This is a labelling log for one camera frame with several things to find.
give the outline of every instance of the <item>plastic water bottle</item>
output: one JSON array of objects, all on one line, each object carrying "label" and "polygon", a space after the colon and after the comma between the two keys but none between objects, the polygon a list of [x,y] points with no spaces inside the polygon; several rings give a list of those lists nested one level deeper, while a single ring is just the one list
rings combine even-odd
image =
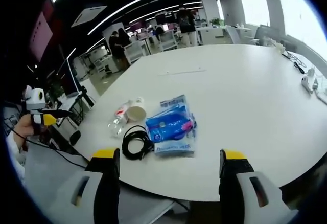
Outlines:
[{"label": "plastic water bottle", "polygon": [[113,118],[108,123],[108,128],[113,137],[119,137],[122,134],[124,126],[127,123],[126,111],[129,107],[129,102],[123,104],[115,112]]}]

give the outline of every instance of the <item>paper cup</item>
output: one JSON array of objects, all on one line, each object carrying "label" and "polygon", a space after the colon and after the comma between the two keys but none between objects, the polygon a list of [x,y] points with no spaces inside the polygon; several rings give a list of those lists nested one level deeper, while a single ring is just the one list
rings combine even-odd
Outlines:
[{"label": "paper cup", "polygon": [[133,122],[139,122],[145,119],[147,113],[144,109],[144,99],[137,97],[135,100],[132,100],[131,105],[126,111],[126,115]]}]

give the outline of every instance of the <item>coiled black cable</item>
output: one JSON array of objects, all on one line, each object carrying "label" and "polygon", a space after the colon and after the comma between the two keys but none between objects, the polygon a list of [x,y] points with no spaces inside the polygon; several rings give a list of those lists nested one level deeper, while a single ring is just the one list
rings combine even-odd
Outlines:
[{"label": "coiled black cable", "polygon": [[[144,131],[138,130],[138,131],[133,131],[133,132],[129,133],[130,130],[132,130],[136,127],[140,127]],[[138,140],[138,141],[143,142],[143,147],[140,152],[131,153],[128,150],[128,145],[132,140]],[[154,144],[150,140],[150,138],[146,132],[146,129],[143,126],[135,125],[135,126],[131,127],[129,130],[127,130],[126,133],[124,134],[123,144],[122,144],[122,152],[123,152],[124,156],[127,157],[129,160],[137,160],[137,159],[141,160],[141,159],[143,159],[143,157],[146,154],[148,154],[150,151],[153,151],[153,149],[154,149]]]}]

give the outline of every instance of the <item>white round table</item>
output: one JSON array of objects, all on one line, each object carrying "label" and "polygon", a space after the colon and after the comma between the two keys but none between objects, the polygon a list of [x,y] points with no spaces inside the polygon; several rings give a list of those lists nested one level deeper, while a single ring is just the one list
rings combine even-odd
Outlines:
[{"label": "white round table", "polygon": [[88,159],[99,149],[121,148],[107,124],[122,103],[141,96],[151,116],[160,101],[185,94],[198,123],[195,157],[149,153],[130,161],[121,154],[120,180],[162,196],[219,201],[219,153],[226,148],[244,153],[280,187],[327,151],[327,106],[308,95],[301,78],[293,63],[267,47],[224,44],[146,56],[86,115],[74,147]]}]

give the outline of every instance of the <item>person's hand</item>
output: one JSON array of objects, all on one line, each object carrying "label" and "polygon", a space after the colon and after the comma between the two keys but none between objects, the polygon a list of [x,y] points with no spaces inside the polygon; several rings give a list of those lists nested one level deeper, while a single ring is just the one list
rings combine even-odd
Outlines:
[{"label": "person's hand", "polygon": [[34,134],[34,129],[32,126],[31,114],[26,114],[21,117],[21,119],[16,124],[14,130],[20,134],[22,137],[14,133],[14,141],[17,144],[17,147],[20,149],[24,144],[25,138],[27,136],[32,136]]}]

